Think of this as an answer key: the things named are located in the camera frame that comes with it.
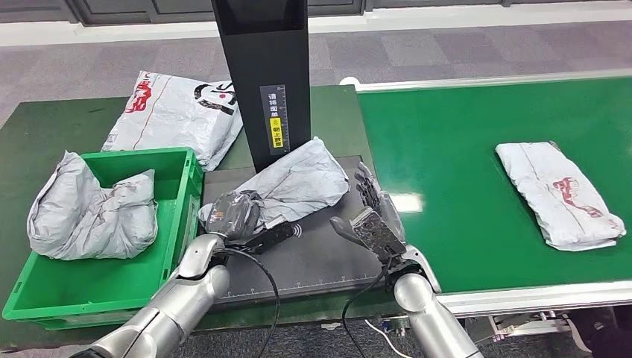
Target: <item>plastic mailer bag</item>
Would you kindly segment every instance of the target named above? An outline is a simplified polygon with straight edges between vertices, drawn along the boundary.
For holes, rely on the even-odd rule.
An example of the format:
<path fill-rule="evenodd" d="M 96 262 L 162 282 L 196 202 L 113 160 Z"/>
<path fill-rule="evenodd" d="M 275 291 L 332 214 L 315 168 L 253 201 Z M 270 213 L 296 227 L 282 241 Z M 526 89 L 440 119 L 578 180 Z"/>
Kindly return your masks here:
<path fill-rule="evenodd" d="M 270 229 L 335 205 L 349 191 L 349 178 L 323 141 L 314 137 L 235 189 L 248 191 L 260 197 L 253 200 L 259 205 L 257 227 Z M 211 211 L 212 204 L 205 205 L 198 218 L 206 223 Z"/>
<path fill-rule="evenodd" d="M 505 171 L 525 197 L 546 243 L 558 250 L 582 251 L 613 246 L 625 235 L 579 168 L 548 142 L 496 146 Z"/>
<path fill-rule="evenodd" d="M 242 125 L 231 81 L 207 84 L 141 71 L 101 150 L 190 147 L 209 172 L 224 158 Z"/>
<path fill-rule="evenodd" d="M 135 257 L 158 231 L 154 170 L 100 187 L 88 165 L 66 152 L 27 218 L 33 251 L 60 260 Z"/>

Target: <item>green conveyor belt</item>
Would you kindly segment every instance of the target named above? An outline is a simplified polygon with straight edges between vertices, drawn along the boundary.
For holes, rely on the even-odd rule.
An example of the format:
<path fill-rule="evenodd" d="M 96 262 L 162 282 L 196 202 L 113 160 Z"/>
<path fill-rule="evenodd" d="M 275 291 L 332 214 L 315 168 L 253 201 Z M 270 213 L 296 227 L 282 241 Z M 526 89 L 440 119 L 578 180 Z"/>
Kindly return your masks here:
<path fill-rule="evenodd" d="M 632 229 L 632 78 L 359 95 L 383 189 L 420 195 L 407 240 L 444 292 L 632 279 L 632 237 L 564 252 L 544 243 L 494 147 L 555 141 Z"/>

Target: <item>black pillar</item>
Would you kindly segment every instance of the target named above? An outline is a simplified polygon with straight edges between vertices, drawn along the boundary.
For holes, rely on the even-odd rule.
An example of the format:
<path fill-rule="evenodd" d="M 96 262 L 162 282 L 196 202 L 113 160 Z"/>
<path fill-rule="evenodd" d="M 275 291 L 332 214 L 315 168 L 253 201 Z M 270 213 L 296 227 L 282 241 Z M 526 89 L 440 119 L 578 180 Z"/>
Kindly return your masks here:
<path fill-rule="evenodd" d="M 255 170 L 311 138 L 306 0 L 212 0 Z"/>

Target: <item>red printed logo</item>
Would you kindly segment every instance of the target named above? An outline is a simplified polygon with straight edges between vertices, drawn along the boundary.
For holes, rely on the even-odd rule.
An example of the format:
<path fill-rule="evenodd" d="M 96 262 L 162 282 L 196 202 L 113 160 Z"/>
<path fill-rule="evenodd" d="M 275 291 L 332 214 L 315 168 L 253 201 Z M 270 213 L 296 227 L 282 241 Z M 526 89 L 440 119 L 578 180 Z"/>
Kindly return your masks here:
<path fill-rule="evenodd" d="M 578 203 L 575 193 L 579 188 L 579 183 L 575 179 L 566 177 L 560 181 L 555 181 L 553 187 L 562 192 L 562 200 L 568 205 L 585 211 L 593 218 L 601 218 L 604 215 L 601 211 L 590 205 Z"/>
<path fill-rule="evenodd" d="M 148 76 L 146 79 L 139 82 L 134 90 L 134 97 L 132 101 L 125 107 L 125 113 L 132 113 L 136 111 L 143 111 L 147 107 L 147 100 L 151 97 L 151 82 Z"/>

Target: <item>white cable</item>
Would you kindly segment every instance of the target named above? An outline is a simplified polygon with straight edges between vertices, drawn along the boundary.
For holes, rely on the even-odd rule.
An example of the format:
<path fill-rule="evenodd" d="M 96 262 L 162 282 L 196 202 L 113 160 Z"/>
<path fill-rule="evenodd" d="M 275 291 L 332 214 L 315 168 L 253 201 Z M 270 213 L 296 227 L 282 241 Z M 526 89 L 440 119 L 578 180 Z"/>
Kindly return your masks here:
<path fill-rule="evenodd" d="M 391 349 L 393 350 L 393 352 L 397 353 L 400 357 L 404 357 L 404 358 L 412 358 L 411 356 L 407 356 L 404 353 L 400 352 L 397 350 L 397 348 L 395 348 L 393 346 L 393 343 L 391 343 L 391 340 L 388 338 L 388 336 L 386 335 L 386 333 L 382 332 L 381 330 L 377 329 L 374 325 L 372 325 L 368 320 L 364 320 L 364 322 L 366 322 L 369 327 L 371 327 L 373 330 L 375 330 L 377 333 L 381 334 L 384 336 L 384 339 L 386 339 L 386 342 L 388 343 L 388 345 L 390 345 Z"/>

